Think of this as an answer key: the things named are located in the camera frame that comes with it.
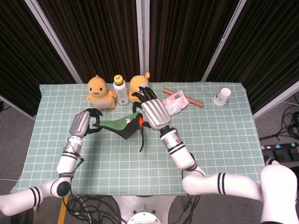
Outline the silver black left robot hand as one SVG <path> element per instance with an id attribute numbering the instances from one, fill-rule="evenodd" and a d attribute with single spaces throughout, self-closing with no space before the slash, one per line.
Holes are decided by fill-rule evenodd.
<path id="1" fill-rule="evenodd" d="M 101 130 L 100 116 L 102 115 L 102 112 L 96 108 L 88 108 L 76 114 L 69 130 L 70 134 L 84 138 L 88 134 L 98 133 Z M 91 118 L 96 119 L 95 124 L 93 124 L 95 128 L 90 128 Z"/>

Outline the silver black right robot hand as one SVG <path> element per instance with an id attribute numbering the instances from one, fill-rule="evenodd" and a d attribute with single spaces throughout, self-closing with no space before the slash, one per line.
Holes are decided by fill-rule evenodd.
<path id="1" fill-rule="evenodd" d="M 133 113 L 137 111 L 137 108 L 142 109 L 149 126 L 153 130 L 160 131 L 165 127 L 169 127 L 171 117 L 162 101 L 157 98 L 151 88 L 139 86 L 139 91 L 133 92 L 131 95 L 137 97 L 140 101 L 133 103 Z"/>

